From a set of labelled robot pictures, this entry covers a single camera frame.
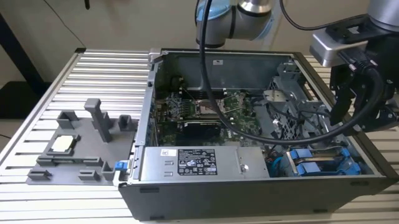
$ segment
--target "motherboard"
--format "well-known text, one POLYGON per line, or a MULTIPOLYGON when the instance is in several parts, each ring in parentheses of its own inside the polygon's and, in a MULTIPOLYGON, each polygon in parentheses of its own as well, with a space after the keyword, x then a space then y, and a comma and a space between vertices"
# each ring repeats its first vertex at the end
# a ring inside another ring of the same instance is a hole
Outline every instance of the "motherboard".
MULTIPOLYGON (((212 110, 210 100, 180 87, 166 99, 156 101, 159 146, 263 146, 228 130, 212 110)), ((246 90, 222 90, 220 111, 240 130, 260 135, 262 128, 246 90)))

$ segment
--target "wire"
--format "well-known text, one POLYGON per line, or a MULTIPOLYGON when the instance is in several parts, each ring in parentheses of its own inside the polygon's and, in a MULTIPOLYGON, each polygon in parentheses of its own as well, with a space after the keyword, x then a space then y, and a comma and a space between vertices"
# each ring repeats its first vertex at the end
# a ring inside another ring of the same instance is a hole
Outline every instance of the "wire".
POLYGON ((331 117, 329 113, 318 112, 318 111, 299 110, 298 113, 299 113, 299 114, 302 114, 302 113, 313 113, 313 114, 322 115, 322 116, 325 116, 325 117, 331 117))
POLYGON ((50 5, 48 1, 47 0, 43 0, 46 2, 46 4, 48 5, 48 7, 51 8, 51 10, 54 11, 54 13, 56 14, 58 18, 60 19, 64 27, 70 30, 70 32, 72 33, 72 35, 76 37, 76 39, 79 40, 79 42, 82 43, 82 45, 84 46, 86 48, 86 44, 82 42, 82 40, 79 39, 79 37, 76 36, 76 34, 74 33, 74 31, 70 29, 70 27, 67 26, 67 24, 64 23, 62 17, 59 16, 58 12, 55 11, 55 9, 52 8, 52 6, 50 5))
POLYGON ((342 146, 331 146, 329 148, 322 148, 322 149, 310 149, 310 151, 327 151, 327 150, 331 150, 331 149, 335 149, 335 148, 342 148, 342 146))
POLYGON ((11 139, 10 136, 4 135, 4 134, 0 134, 2 137, 7 138, 7 139, 11 139))
POLYGON ((375 106, 381 103, 383 90, 385 90, 385 81, 382 79, 382 76, 377 69, 374 67, 367 67, 367 69, 363 69, 363 74, 369 76, 374 82, 374 88, 371 91, 371 97, 365 105, 361 112, 353 117, 353 119, 345 123, 341 127, 331 130, 329 133, 318 135, 315 137, 301 139, 301 140, 278 140, 271 138, 264 138, 262 136, 255 136, 247 132, 243 132, 240 129, 238 129, 230 122, 230 120, 224 117, 223 112, 220 111, 219 105, 215 100, 215 96, 212 93, 212 88, 210 84, 210 78, 208 78, 208 71, 207 71, 207 64, 206 64, 206 36, 207 36, 207 24, 208 24, 208 15, 210 15, 210 9, 211 9, 212 0, 206 1, 206 7, 204 7, 204 14, 203 14, 203 23, 200 26, 200 36, 199 36, 199 59, 200 59, 200 75, 204 82, 204 89, 207 91, 210 104, 212 106, 214 111, 216 112, 220 121, 226 125, 226 127, 235 132, 238 135, 243 136, 244 138, 248 138, 251 140, 263 142, 270 145, 283 145, 283 146, 291 146, 291 145, 309 145, 317 142, 321 142, 323 140, 331 139, 335 136, 343 134, 347 130, 350 130, 361 120, 369 116, 369 114, 373 112, 375 106))
POLYGON ((198 26, 198 9, 199 9, 199 3, 200 3, 200 0, 198 0, 198 3, 195 4, 195 12, 194 12, 195 26, 198 26))
POLYGON ((288 22, 291 23, 291 25, 292 25, 297 29, 299 29, 299 30, 305 30, 305 31, 314 31, 314 30, 325 29, 325 28, 327 28, 327 27, 331 26, 331 25, 335 25, 335 24, 338 24, 338 23, 341 23, 341 22, 345 22, 345 21, 347 21, 347 20, 353 20, 353 19, 362 18, 362 17, 366 15, 366 14, 357 15, 357 16, 353 16, 353 17, 346 18, 346 19, 343 19, 343 20, 338 20, 338 21, 335 21, 335 22, 323 24, 323 25, 321 25, 321 26, 315 26, 315 27, 303 27, 303 26, 301 26, 298 23, 295 23, 294 20, 291 19, 291 17, 288 16, 288 13, 287 13, 287 11, 286 11, 286 7, 284 7, 283 0, 280 0, 280 8, 282 8, 282 13, 283 13, 286 19, 288 20, 288 22))
POLYGON ((279 114, 282 114, 283 116, 286 116, 287 118, 295 120, 295 121, 302 121, 299 118, 294 117, 291 114, 284 113, 283 111, 280 111, 279 109, 276 109, 275 105, 272 103, 267 103, 266 105, 270 106, 270 108, 279 114))

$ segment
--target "table surface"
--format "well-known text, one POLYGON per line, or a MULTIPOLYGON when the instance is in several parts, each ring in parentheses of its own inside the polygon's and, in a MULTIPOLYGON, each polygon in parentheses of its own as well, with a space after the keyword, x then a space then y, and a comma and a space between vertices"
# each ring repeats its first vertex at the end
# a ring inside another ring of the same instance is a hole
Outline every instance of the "table surface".
MULTIPOLYGON (((325 82, 330 69, 306 57, 325 82)), ((130 114, 139 119, 147 85, 148 52, 87 50, 75 53, 42 101, 0 153, 0 221, 10 223, 139 222, 132 218, 114 186, 27 185, 27 174, 58 128, 62 110, 84 110, 87 98, 102 99, 110 117, 130 114)), ((367 134, 399 172, 398 127, 367 134)), ((399 223, 399 184, 375 196, 362 196, 334 214, 182 220, 182 223, 399 223)))

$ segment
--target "blue tab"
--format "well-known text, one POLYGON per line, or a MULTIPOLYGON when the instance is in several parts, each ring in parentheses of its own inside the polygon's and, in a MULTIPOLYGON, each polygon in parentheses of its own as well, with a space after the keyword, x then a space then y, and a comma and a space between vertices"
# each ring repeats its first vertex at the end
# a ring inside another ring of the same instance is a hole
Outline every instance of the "blue tab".
POLYGON ((115 170, 127 171, 128 163, 119 161, 115 163, 115 170))

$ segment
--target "power supply label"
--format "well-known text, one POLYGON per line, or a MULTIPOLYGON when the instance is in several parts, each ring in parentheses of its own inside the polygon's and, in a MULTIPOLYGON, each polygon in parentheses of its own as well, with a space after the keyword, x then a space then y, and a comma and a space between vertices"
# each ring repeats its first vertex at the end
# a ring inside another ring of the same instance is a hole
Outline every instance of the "power supply label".
POLYGON ((218 175, 214 149, 179 149, 179 175, 218 175))

